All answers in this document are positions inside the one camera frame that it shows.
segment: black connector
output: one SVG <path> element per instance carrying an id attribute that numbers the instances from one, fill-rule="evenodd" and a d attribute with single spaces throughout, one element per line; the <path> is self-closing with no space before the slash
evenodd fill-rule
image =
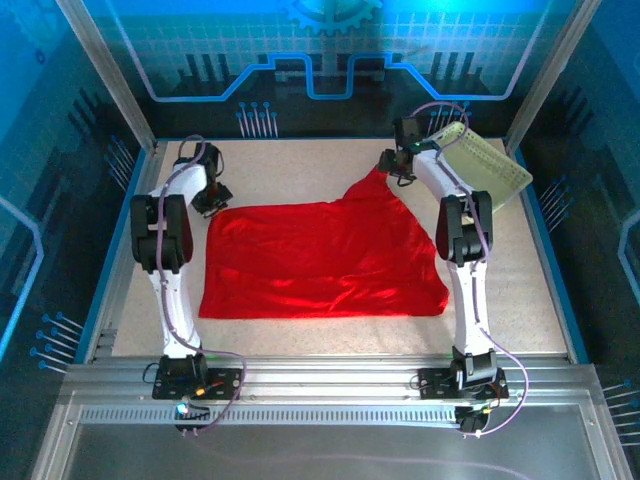
<path id="1" fill-rule="evenodd" d="M 422 142 L 424 138 L 416 117 L 396 118 L 393 121 L 393 132 L 396 145 L 401 148 L 409 148 L 411 145 Z"/>

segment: table surface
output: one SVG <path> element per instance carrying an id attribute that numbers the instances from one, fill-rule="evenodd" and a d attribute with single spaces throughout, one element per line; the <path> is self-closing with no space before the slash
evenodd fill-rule
<path id="1" fill-rule="evenodd" d="M 490 140 L 503 150 L 500 140 Z M 230 207 L 333 201 L 373 168 L 391 139 L 217 141 L 225 159 L 220 178 L 233 192 Z M 179 142 L 169 142 L 160 172 L 166 179 Z M 195 144 L 187 144 L 191 154 Z M 415 182 L 392 191 L 434 238 L 438 202 Z M 194 254 L 187 284 L 197 312 L 204 287 L 209 221 L 189 209 Z M 487 304 L 494 339 L 513 352 L 565 353 L 558 317 L 542 272 L 522 202 L 513 199 L 494 216 L 494 246 L 487 271 Z M 451 290 L 445 263 L 437 269 Z M 203 346 L 244 355 L 450 354 L 455 332 L 453 299 L 438 317 L 358 317 L 295 320 L 196 319 Z M 113 355 L 158 355 L 162 328 L 147 275 L 134 268 Z"/>

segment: metal pin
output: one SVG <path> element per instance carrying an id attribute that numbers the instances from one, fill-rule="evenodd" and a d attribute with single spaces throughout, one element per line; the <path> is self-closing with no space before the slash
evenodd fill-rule
<path id="1" fill-rule="evenodd" d="M 51 327 L 51 335 L 53 335 L 54 337 L 64 338 L 65 340 L 68 340 L 71 343 L 75 343 L 76 345 L 78 345 L 78 341 L 76 339 L 71 338 L 70 336 L 65 335 L 64 333 L 60 333 L 60 331 L 56 327 Z"/>
<path id="2" fill-rule="evenodd" d="M 271 118 L 273 118 L 273 131 L 276 133 L 276 138 L 278 138 L 278 120 L 276 118 L 278 114 L 276 112 L 271 112 Z"/>
<path id="3" fill-rule="evenodd" d="M 113 178 L 113 179 L 116 181 L 116 183 L 118 184 L 118 186 L 119 186 L 123 191 L 125 191 L 125 192 L 127 191 L 127 188 L 122 184 L 122 180 L 120 180 L 120 179 L 118 178 L 118 176 L 117 176 L 115 173 L 113 173 L 113 170 L 112 170 L 112 169 L 109 169 L 109 175 L 111 176 L 111 178 Z"/>
<path id="4" fill-rule="evenodd" d="M 442 112 L 442 115 L 440 115 L 440 117 L 438 119 L 439 125 L 436 127 L 438 129 L 438 132 L 440 130 L 442 130 L 442 128 L 444 127 L 444 121 L 445 121 L 444 119 L 445 119 L 446 116 L 447 116 L 447 111 L 445 110 L 445 111 Z"/>
<path id="5" fill-rule="evenodd" d="M 549 191 L 546 194 L 546 196 L 545 195 L 540 195 L 540 198 L 538 199 L 538 202 L 542 202 L 546 197 L 551 195 L 556 190 L 556 188 L 558 188 L 562 184 L 562 182 L 564 182 L 566 180 L 566 178 L 567 178 L 566 175 L 562 175 L 560 177 L 560 179 L 558 180 L 558 183 L 556 183 L 551 190 L 547 189 Z"/>
<path id="6" fill-rule="evenodd" d="M 60 322 L 56 322 L 55 320 L 52 320 L 52 319 L 51 319 L 51 317 L 50 317 L 49 315 L 47 315 L 46 313 L 42 316 L 42 321 L 43 321 L 44 323 L 53 323 L 54 325 L 57 325 L 58 327 L 60 327 L 60 328 L 61 328 L 61 329 L 63 329 L 63 330 L 66 330 L 67 332 L 71 332 L 71 333 L 73 333 L 74 335 L 78 335 L 78 336 L 80 336 L 80 333 L 81 333 L 81 332 L 78 332 L 77 330 L 74 330 L 74 329 L 72 329 L 72 328 L 69 328 L 69 327 L 67 327 L 67 326 L 63 325 L 63 324 L 62 324 L 62 323 L 60 323 Z"/>
<path id="7" fill-rule="evenodd" d="M 244 102 L 240 102 L 238 103 L 238 105 L 240 106 L 240 108 L 242 109 L 242 118 L 244 118 L 244 126 L 245 126 L 245 130 L 247 132 L 247 135 L 249 135 L 249 122 L 247 121 L 247 112 L 244 109 L 244 107 L 247 106 L 246 103 Z"/>
<path id="8" fill-rule="evenodd" d="M 240 126 L 240 133 L 242 133 L 242 138 L 246 138 L 244 134 L 244 127 L 242 126 L 242 112 L 236 112 L 236 118 L 238 119 L 238 125 Z"/>
<path id="9" fill-rule="evenodd" d="M 440 123 L 440 117 L 442 116 L 442 109 L 443 109 L 443 108 L 444 108 L 444 106 L 443 106 L 443 105 L 440 105 L 440 109 L 438 110 L 438 116 L 437 116 L 437 118 L 436 118 L 435 132 L 438 132 L 438 131 L 439 131 L 439 129 L 438 129 L 438 123 Z"/>
<path id="10" fill-rule="evenodd" d="M 257 135 L 256 135 L 256 126 L 253 123 L 253 112 L 247 113 L 247 117 L 249 117 L 249 120 L 250 120 L 251 134 L 253 135 L 253 138 L 258 138 Z"/>
<path id="11" fill-rule="evenodd" d="M 566 203 L 564 202 L 564 200 L 562 200 L 562 202 L 558 201 L 558 203 L 552 209 L 550 209 L 546 213 L 543 213 L 542 216 L 544 217 L 545 223 L 548 225 L 549 221 L 553 219 L 558 211 L 561 210 L 565 205 Z"/>
<path id="12" fill-rule="evenodd" d="M 65 317 L 62 314 L 62 312 L 56 313 L 56 320 L 64 320 L 65 322 L 70 323 L 74 327 L 78 327 L 80 330 L 84 330 L 84 327 L 82 325 L 80 325 L 79 323 L 74 322 L 73 320 L 68 319 L 67 317 Z"/>
<path id="13" fill-rule="evenodd" d="M 564 194 L 566 192 L 557 192 L 555 199 L 553 199 L 553 201 L 549 201 L 547 203 L 545 203 L 544 207 L 542 207 L 542 216 L 543 217 L 549 217 L 551 210 L 553 210 L 555 208 L 555 206 L 564 200 Z"/>
<path id="14" fill-rule="evenodd" d="M 433 119 L 435 118 L 435 116 L 436 116 L 436 112 L 434 110 L 431 112 L 431 115 L 430 115 L 431 118 L 429 119 L 429 128 L 427 129 L 427 136 L 431 135 L 431 128 L 433 126 Z"/>
<path id="15" fill-rule="evenodd" d="M 273 137 L 273 131 L 271 130 L 271 115 L 269 114 L 269 107 L 271 106 L 271 104 L 269 102 L 263 102 L 262 106 L 267 112 L 266 117 L 267 117 L 267 125 L 269 125 L 269 136 Z"/>
<path id="16" fill-rule="evenodd" d="M 635 412 L 629 412 L 629 413 L 617 413 L 615 415 L 611 415 L 611 418 L 630 417 L 631 415 L 638 415 L 638 414 L 640 414 L 640 410 L 636 410 Z"/>
<path id="17" fill-rule="evenodd" d="M 124 142 L 122 140 L 118 140 L 116 139 L 115 136 L 111 136 L 111 138 L 113 139 L 114 142 L 116 142 L 116 145 L 118 146 L 118 148 L 120 149 L 120 151 L 122 152 L 122 154 L 127 157 L 127 159 L 129 160 L 129 163 L 131 164 L 131 166 L 135 165 L 136 161 L 134 160 L 134 158 L 131 156 L 131 153 L 129 152 L 129 150 L 127 149 L 126 145 L 124 144 Z"/>
<path id="18" fill-rule="evenodd" d="M 31 357 L 38 356 L 38 357 L 46 358 L 47 360 L 51 360 L 52 362 L 58 362 L 58 363 L 62 363 L 63 365 L 69 365 L 69 362 L 64 362 L 55 357 L 52 357 L 51 355 L 45 355 L 44 353 L 39 352 L 36 347 L 31 347 L 29 349 L 29 356 Z"/>
<path id="19" fill-rule="evenodd" d="M 619 383 L 618 385 L 614 385 L 612 387 L 607 387 L 607 388 L 603 388 L 602 391 L 603 392 L 608 392 L 610 390 L 613 390 L 614 388 L 631 388 L 631 379 L 630 378 L 625 378 L 624 382 Z"/>
<path id="20" fill-rule="evenodd" d="M 557 202 L 560 198 L 562 198 L 562 193 L 556 190 L 547 198 L 545 198 L 544 201 L 540 202 L 540 211 L 542 212 L 542 214 L 544 215 L 544 211 L 547 210 L 553 202 Z"/>
<path id="21" fill-rule="evenodd" d="M 451 123 L 451 117 L 453 117 L 453 110 L 454 110 L 453 107 L 451 107 L 451 111 L 449 112 L 449 118 L 447 118 L 447 125 Z"/>
<path id="22" fill-rule="evenodd" d="M 43 332 L 42 330 L 38 330 L 38 331 L 36 332 L 36 338 L 37 338 L 38 340 L 42 340 L 42 339 L 44 339 L 44 340 L 49 340 L 50 342 L 53 342 L 53 343 L 55 343 L 56 345 L 60 345 L 61 347 L 68 348 L 68 349 L 69 349 L 69 350 L 71 350 L 72 352 L 75 352 L 75 351 L 76 351 L 76 347 L 72 347 L 72 346 L 70 346 L 70 345 L 67 345 L 66 343 L 61 342 L 60 340 L 56 340 L 55 338 L 51 338 L 51 337 L 49 337 L 49 336 L 45 335 L 45 334 L 44 334 L 44 332 Z"/>
<path id="23" fill-rule="evenodd" d="M 133 173 L 133 169 L 131 168 L 131 165 L 129 165 L 129 162 L 127 161 L 125 156 L 122 155 L 119 151 L 116 152 L 112 145 L 107 145 L 107 150 L 111 152 L 114 158 L 118 159 L 120 165 L 122 165 L 122 167 L 128 173 L 128 175 L 131 176 L 131 174 Z"/>
<path id="24" fill-rule="evenodd" d="M 555 220 L 558 219 L 558 217 L 560 217 L 560 215 L 562 215 L 567 208 L 569 208 L 571 206 L 571 204 L 573 203 L 573 199 L 569 199 L 569 201 L 567 203 L 565 203 L 560 210 L 556 209 L 556 213 L 554 213 L 553 217 L 550 216 L 549 220 L 547 221 L 547 224 L 550 225 L 552 224 Z"/>
<path id="25" fill-rule="evenodd" d="M 267 125 L 264 123 L 264 112 L 260 112 L 260 120 L 262 120 L 262 131 L 264 132 L 264 136 L 267 136 Z"/>
<path id="26" fill-rule="evenodd" d="M 118 178 L 120 179 L 120 181 L 124 184 L 127 185 L 129 183 L 127 176 L 124 174 L 124 172 L 122 171 L 121 167 L 118 166 L 118 162 L 113 161 L 109 155 L 107 155 L 106 153 L 104 154 L 104 160 L 105 162 L 107 162 L 107 164 L 109 164 L 109 166 L 111 167 L 111 170 L 114 171 L 114 173 L 118 176 Z"/>
<path id="27" fill-rule="evenodd" d="M 65 375 L 67 373 L 64 370 L 60 369 L 60 368 L 52 367 L 51 365 L 47 364 L 47 362 L 45 362 L 44 360 L 40 360 L 38 362 L 38 368 L 40 368 L 40 370 L 44 370 L 45 368 L 48 368 L 49 370 L 53 370 L 55 372 L 60 372 L 63 375 Z"/>
<path id="28" fill-rule="evenodd" d="M 114 158 L 114 157 L 110 157 L 106 153 L 104 154 L 104 159 L 109 165 L 111 165 L 111 168 L 113 168 L 117 173 L 120 174 L 122 180 L 125 183 L 127 183 L 127 180 L 129 179 L 129 174 L 125 170 L 125 168 L 122 165 L 122 163 L 120 161 L 118 161 L 119 159 Z"/>
<path id="29" fill-rule="evenodd" d="M 260 120 L 258 119 L 258 102 L 251 102 L 251 107 L 253 108 L 253 115 L 256 119 L 256 126 L 258 129 L 258 136 L 262 137 L 262 130 L 260 130 Z"/>
<path id="30" fill-rule="evenodd" d="M 553 187 L 556 183 L 558 183 L 558 179 L 554 178 L 553 181 L 549 184 L 549 186 L 545 189 L 545 191 L 542 192 L 542 194 L 540 194 L 539 201 L 542 200 L 542 198 L 549 192 L 549 190 L 551 190 L 551 187 Z"/>
<path id="31" fill-rule="evenodd" d="M 565 210 L 565 212 L 560 216 L 553 225 L 549 227 L 549 233 L 553 232 L 556 228 L 560 226 L 562 222 L 564 222 L 569 217 L 569 212 Z"/>
<path id="32" fill-rule="evenodd" d="M 615 405 L 610 405 L 609 410 L 613 410 L 614 408 L 621 408 L 621 407 L 638 408 L 640 407 L 640 402 L 638 401 L 637 398 L 632 398 L 630 402 L 617 403 Z"/>
<path id="33" fill-rule="evenodd" d="M 616 428 L 618 427 L 635 427 L 640 425 L 640 420 L 636 420 L 635 422 L 627 422 L 627 423 L 619 423 L 617 425 L 615 425 Z"/>
<path id="34" fill-rule="evenodd" d="M 640 393 L 640 390 L 632 390 L 630 392 L 619 393 L 618 395 L 612 395 L 611 397 L 607 397 L 607 401 L 613 400 L 614 398 L 628 397 L 629 395 L 635 395 L 637 393 Z"/>
<path id="35" fill-rule="evenodd" d="M 47 343 L 44 346 L 44 351 L 47 353 L 57 353 L 58 355 L 62 355 L 63 357 L 67 357 L 73 360 L 73 355 L 69 355 L 68 353 L 58 350 L 57 348 L 53 348 L 53 345 L 51 345 L 50 343 Z"/>

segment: wire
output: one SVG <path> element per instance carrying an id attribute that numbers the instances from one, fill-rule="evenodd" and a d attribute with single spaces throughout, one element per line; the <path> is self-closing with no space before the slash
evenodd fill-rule
<path id="1" fill-rule="evenodd" d="M 420 386 L 420 384 L 419 384 L 419 383 L 417 383 L 417 382 L 415 382 L 415 383 L 414 383 L 414 380 L 417 380 L 417 378 L 418 378 L 418 375 L 414 375 L 413 377 L 411 377 L 411 378 L 409 379 L 409 388 L 410 388 L 411 390 L 423 390 L 423 389 L 425 389 L 425 388 L 429 388 L 429 385 L 422 385 L 422 386 Z"/>
<path id="2" fill-rule="evenodd" d="M 149 385 L 155 385 L 156 381 L 154 380 L 153 382 L 147 382 L 146 378 L 147 378 L 147 372 L 149 371 L 149 369 L 151 367 L 153 367 L 154 365 L 158 365 L 160 366 L 160 364 L 158 362 L 151 362 L 149 365 L 147 365 L 146 367 L 144 367 L 144 370 L 142 371 L 142 381 L 144 383 L 147 383 Z"/>
<path id="3" fill-rule="evenodd" d="M 182 158 L 182 148 L 184 147 L 184 144 L 186 142 L 183 140 L 180 143 L 180 147 L 178 147 L 178 158 Z M 220 175 L 222 175 L 224 173 L 224 157 L 222 156 L 222 152 L 220 150 L 218 150 L 218 153 L 220 153 L 220 164 L 222 165 L 222 168 L 220 169 L 219 172 L 216 172 L 216 178 L 218 178 Z"/>
<path id="4" fill-rule="evenodd" d="M 437 107 L 437 106 L 447 106 L 447 107 L 450 107 L 452 109 L 455 109 L 455 110 L 459 111 L 460 112 L 460 118 L 464 122 L 464 130 L 462 131 L 462 133 L 455 140 L 453 140 L 453 141 L 441 146 L 438 149 L 438 151 L 436 152 L 436 158 L 435 159 L 436 159 L 436 163 L 440 166 L 442 171 L 445 172 L 445 174 L 451 179 L 451 181 L 454 183 L 454 185 L 461 192 L 463 192 L 465 194 L 465 196 L 467 197 L 467 201 L 469 202 L 469 209 L 471 210 L 471 216 L 473 217 L 473 222 L 474 222 L 475 227 L 476 227 L 476 232 L 478 233 L 478 238 L 480 240 L 480 244 L 482 245 L 482 257 L 479 258 L 478 260 L 476 260 L 474 262 L 473 266 L 472 266 L 472 271 L 475 272 L 478 264 L 487 263 L 489 261 L 489 245 L 487 243 L 487 239 L 484 236 L 484 232 L 482 230 L 482 225 L 480 224 L 480 219 L 478 217 L 478 212 L 476 212 L 476 207 L 475 207 L 475 202 L 473 201 L 472 192 L 462 184 L 460 178 L 458 177 L 458 175 L 455 172 L 451 171 L 451 169 L 445 163 L 443 163 L 443 162 L 441 162 L 439 160 L 440 156 L 442 155 L 442 152 L 446 148 L 449 148 L 452 145 L 460 142 L 465 137 L 465 135 L 467 134 L 467 131 L 469 130 L 469 117 L 467 116 L 467 113 L 463 108 L 461 108 L 459 105 L 456 105 L 455 103 L 451 103 L 451 102 L 428 102 L 428 103 L 425 103 L 424 105 L 421 105 L 418 108 L 416 108 L 411 113 L 411 116 L 412 117 L 416 116 L 418 113 L 420 113 L 421 111 L 423 111 L 426 108 Z M 496 349 L 498 349 L 500 352 L 505 354 L 516 365 L 518 365 L 520 370 L 522 370 L 522 375 L 524 376 L 524 391 L 523 391 L 522 397 L 520 398 L 520 401 L 516 405 L 516 408 L 514 409 L 514 411 L 511 413 L 511 415 L 509 415 L 509 417 L 507 417 L 507 419 L 504 422 L 502 422 L 497 427 L 494 427 L 494 428 L 492 428 L 490 430 L 487 430 L 487 431 L 476 432 L 475 435 L 479 438 L 481 436 L 489 435 L 491 433 L 497 432 L 498 430 L 500 430 L 501 428 L 503 428 L 507 424 L 509 424 L 516 417 L 516 415 L 518 415 L 518 413 L 522 409 L 522 406 L 524 405 L 525 400 L 527 399 L 527 394 L 529 393 L 529 374 L 527 373 L 527 369 L 525 368 L 524 364 L 515 355 L 513 355 L 511 352 L 509 352 L 504 347 L 500 346 L 491 337 L 491 335 L 489 335 L 489 333 L 487 331 L 485 331 L 479 325 L 480 322 L 481 322 L 481 319 L 480 319 L 480 314 L 479 314 L 479 311 L 478 311 L 478 288 L 476 287 L 476 278 L 475 278 L 475 276 L 472 276 L 472 291 L 473 291 L 473 311 L 474 311 L 474 315 L 475 315 L 475 319 L 476 319 L 476 325 L 478 325 L 478 329 L 487 338 L 487 340 L 489 340 L 489 342 L 491 342 L 496 347 Z"/>
<path id="5" fill-rule="evenodd" d="M 222 166 L 222 168 L 220 169 L 219 172 L 216 172 L 216 178 L 218 178 L 220 175 L 224 173 L 224 157 L 222 156 L 222 152 L 220 152 L 220 165 Z"/>
<path id="6" fill-rule="evenodd" d="M 493 383 L 490 383 L 489 386 L 491 387 L 491 389 L 496 392 L 496 396 L 498 397 L 498 406 L 496 408 L 498 408 L 500 406 L 500 402 L 502 401 L 500 398 L 500 390 L 499 388 L 497 388 Z"/>
<path id="7" fill-rule="evenodd" d="M 184 145 L 188 141 L 193 141 L 193 140 L 196 140 L 196 141 L 200 142 L 200 148 L 198 149 L 198 152 L 196 153 L 196 155 L 191 160 L 189 160 L 188 163 L 184 164 L 179 170 L 176 170 L 175 172 L 173 172 L 169 176 L 169 178 L 167 179 L 167 181 L 163 185 L 162 190 L 160 191 L 160 197 L 158 198 L 158 230 L 159 231 L 162 231 L 162 229 L 164 228 L 163 227 L 164 226 L 164 201 L 165 201 L 165 198 L 167 196 L 167 192 L 169 191 L 169 187 L 171 186 L 171 183 L 179 175 L 181 175 L 183 172 L 185 172 L 187 169 L 193 167 L 196 163 L 198 163 L 198 161 L 204 155 L 205 148 L 206 148 L 206 141 L 205 141 L 204 137 L 202 137 L 201 135 L 189 135 L 184 140 L 182 140 L 182 143 L 180 144 L 180 147 L 178 148 L 178 156 L 180 156 L 180 154 L 182 153 L 182 148 L 184 147 Z M 208 350 L 208 349 L 205 349 L 205 348 L 194 347 L 193 345 L 190 345 L 189 343 L 187 343 L 186 340 L 184 340 L 183 338 L 181 338 L 178 335 L 177 329 L 173 325 L 173 322 L 171 321 L 171 315 L 169 314 L 169 306 L 168 306 L 168 299 L 167 299 L 167 277 L 166 277 L 166 275 L 164 273 L 164 270 L 162 268 L 162 242 L 163 242 L 163 235 L 158 235 L 157 236 L 157 243 L 156 243 L 156 268 L 158 269 L 158 274 L 160 275 L 160 293 L 161 293 L 161 295 L 160 295 L 160 303 L 162 304 L 162 313 L 163 313 L 163 316 L 164 316 L 165 324 L 167 325 L 167 329 L 169 330 L 169 332 L 171 333 L 173 338 L 175 338 L 176 342 L 178 342 L 180 345 L 182 345 L 185 348 L 193 350 L 194 352 L 202 353 L 203 355 L 215 355 L 215 356 L 219 356 L 219 357 L 236 358 L 236 359 L 240 360 L 240 362 L 242 363 L 242 372 L 240 373 L 240 384 L 238 385 L 238 388 L 233 393 L 233 396 L 231 397 L 231 400 L 229 400 L 229 402 L 227 402 L 225 407 L 222 409 L 222 412 L 220 412 L 220 414 L 211 423 L 209 423 L 208 425 L 206 425 L 206 426 L 204 426 L 204 427 L 202 427 L 200 429 L 194 429 L 193 430 L 194 435 L 197 435 L 198 434 L 198 430 L 206 431 L 206 430 L 209 430 L 209 429 L 215 427 L 216 425 L 218 425 L 220 423 L 220 421 L 222 421 L 222 419 L 229 412 L 229 410 L 231 409 L 232 405 L 238 400 L 238 398 L 240 397 L 240 391 L 242 390 L 242 387 L 244 386 L 244 381 L 245 381 L 245 378 L 246 378 L 247 361 L 242 355 L 240 355 L 238 353 L 223 352 L 223 351 L 217 351 L 217 350 Z"/>

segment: blue frame edge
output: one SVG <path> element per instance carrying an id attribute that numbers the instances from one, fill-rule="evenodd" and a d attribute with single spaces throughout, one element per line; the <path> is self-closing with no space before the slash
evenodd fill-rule
<path id="1" fill-rule="evenodd" d="M 80 337 L 80 342 L 78 343 L 78 349 L 76 350 L 76 355 L 73 363 L 84 363 L 84 358 L 87 354 L 87 350 L 89 349 L 93 330 L 96 328 L 96 323 L 98 321 L 100 306 L 102 305 L 102 300 L 104 298 L 105 290 L 107 289 L 109 276 L 111 275 L 111 269 L 113 268 L 113 264 L 116 260 L 118 245 L 120 244 L 120 239 L 122 238 L 124 227 L 128 221 L 129 203 L 131 202 L 131 197 L 133 197 L 136 191 L 136 187 L 140 179 L 140 174 L 142 173 L 142 169 L 144 167 L 145 156 L 146 152 L 141 148 L 136 160 L 136 166 L 133 170 L 133 174 L 131 175 L 131 180 L 129 181 L 127 193 L 125 194 L 124 200 L 122 201 L 120 215 L 118 215 L 118 221 L 116 222 L 116 226 L 113 230 L 111 243 L 109 243 L 109 249 L 107 250 L 107 256 L 105 257 L 104 263 L 102 264 L 100 278 L 98 279 L 98 284 L 96 285 L 96 290 L 93 294 L 93 300 L 91 301 L 89 313 L 87 314 L 87 321 L 84 324 L 82 336 Z"/>
<path id="2" fill-rule="evenodd" d="M 527 168 L 526 162 L 519 147 L 515 150 L 514 156 L 517 162 L 522 167 Z M 569 299 L 567 287 L 564 284 L 562 273 L 560 272 L 558 259 L 556 258 L 555 251 L 553 250 L 553 245 L 551 244 L 549 231 L 547 230 L 547 226 L 545 225 L 544 219 L 542 217 L 542 212 L 540 211 L 540 204 L 538 203 L 535 191 L 533 190 L 533 185 L 528 185 L 524 190 L 524 194 L 529 200 L 531 212 L 533 213 L 533 218 L 531 220 L 533 220 L 534 225 L 531 226 L 535 227 L 538 230 L 542 248 L 544 249 L 544 254 L 547 257 L 547 261 L 549 262 L 549 269 L 551 270 L 553 286 L 556 290 L 556 293 L 558 294 L 558 298 L 560 299 L 560 306 L 562 308 L 562 312 L 564 313 L 567 330 L 569 332 L 569 340 L 571 341 L 573 349 L 576 352 L 576 360 L 578 361 L 578 363 L 582 364 L 591 363 L 589 361 L 589 354 L 587 353 L 587 349 L 584 345 L 584 340 L 582 339 L 582 334 L 580 333 L 580 327 L 578 327 L 578 321 L 576 319 L 575 312 L 573 311 L 573 306 L 571 305 L 571 300 Z"/>

